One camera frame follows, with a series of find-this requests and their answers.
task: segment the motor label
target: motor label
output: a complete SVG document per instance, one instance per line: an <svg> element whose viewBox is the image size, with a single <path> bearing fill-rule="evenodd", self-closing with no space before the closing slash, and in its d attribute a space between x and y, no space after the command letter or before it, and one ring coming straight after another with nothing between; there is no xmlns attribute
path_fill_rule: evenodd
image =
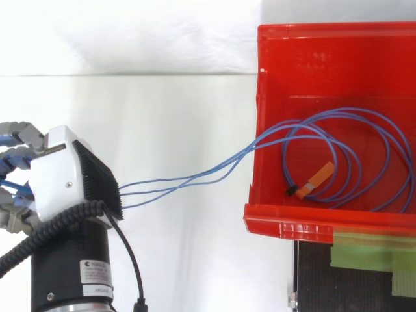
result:
<svg viewBox="0 0 416 312"><path fill-rule="evenodd" d="M110 265L103 261L82 260L80 262L82 284L111 284Z"/></svg>
<svg viewBox="0 0 416 312"><path fill-rule="evenodd" d="M104 285L83 285L84 297L101 296L112 298L112 288Z"/></svg>

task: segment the metal screw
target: metal screw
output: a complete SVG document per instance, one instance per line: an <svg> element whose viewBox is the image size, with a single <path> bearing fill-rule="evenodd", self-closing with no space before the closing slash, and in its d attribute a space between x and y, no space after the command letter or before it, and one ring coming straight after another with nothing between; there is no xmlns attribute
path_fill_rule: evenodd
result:
<svg viewBox="0 0 416 312"><path fill-rule="evenodd" d="M289 308L298 309L298 293L292 292L289 297Z"/></svg>
<svg viewBox="0 0 416 312"><path fill-rule="evenodd" d="M47 301L53 301L55 299L55 295L51 292L46 296Z"/></svg>

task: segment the black connector tip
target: black connector tip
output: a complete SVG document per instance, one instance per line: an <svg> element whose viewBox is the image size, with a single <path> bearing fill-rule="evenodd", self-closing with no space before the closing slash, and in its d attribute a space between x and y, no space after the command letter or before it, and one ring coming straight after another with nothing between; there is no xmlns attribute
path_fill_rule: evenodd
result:
<svg viewBox="0 0 416 312"><path fill-rule="evenodd" d="M133 312L148 312L148 305L144 303L144 299L137 300Z"/></svg>
<svg viewBox="0 0 416 312"><path fill-rule="evenodd" d="M289 187L287 190L286 190L286 195L288 195L288 196L292 196L294 193L296 193L297 192L297 190L299 189L299 187L295 184L295 185L293 185L292 187Z"/></svg>

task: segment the white wall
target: white wall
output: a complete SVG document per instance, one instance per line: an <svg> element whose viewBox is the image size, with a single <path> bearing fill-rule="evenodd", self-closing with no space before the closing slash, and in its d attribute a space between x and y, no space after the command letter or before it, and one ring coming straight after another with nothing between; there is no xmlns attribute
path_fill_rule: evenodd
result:
<svg viewBox="0 0 416 312"><path fill-rule="evenodd" d="M414 0L0 0L0 75L256 73L262 23L415 18Z"/></svg>
<svg viewBox="0 0 416 312"><path fill-rule="evenodd" d="M0 78L0 122L27 120L44 133L67 124L123 185L201 172L248 145L255 89L256 76ZM125 211L120 226L136 253L150 311L288 311L292 242L249 234L242 220L253 159L221 183ZM12 179L24 182L27 172ZM0 255L23 238L1 230ZM110 254L114 306L132 311L133 267L113 231ZM0 280L2 311L29 311L29 287L25 261Z"/></svg>

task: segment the red plastic bin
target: red plastic bin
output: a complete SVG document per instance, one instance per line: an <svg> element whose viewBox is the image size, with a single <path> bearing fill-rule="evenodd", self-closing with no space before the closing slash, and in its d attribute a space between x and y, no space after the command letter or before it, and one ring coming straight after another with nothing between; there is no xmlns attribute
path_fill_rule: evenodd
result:
<svg viewBox="0 0 416 312"><path fill-rule="evenodd" d="M258 50L257 135L282 120L361 107L392 119L416 155L416 23L264 25L259 27ZM374 121L394 133L385 122ZM361 187L372 181L385 160L381 138L359 122L326 120L319 125L357 153L363 165ZM339 159L333 190L346 176L341 155ZM324 142L289 144L288 167L300 187L331 160ZM251 233L302 241L332 243L333 232L340 230L416 236L416 196L404 214L398 213L409 187L382 212L369 212L392 197L407 174L393 150L375 187L338 209L328 209L285 194L280 145L258 149L244 221Z"/></svg>

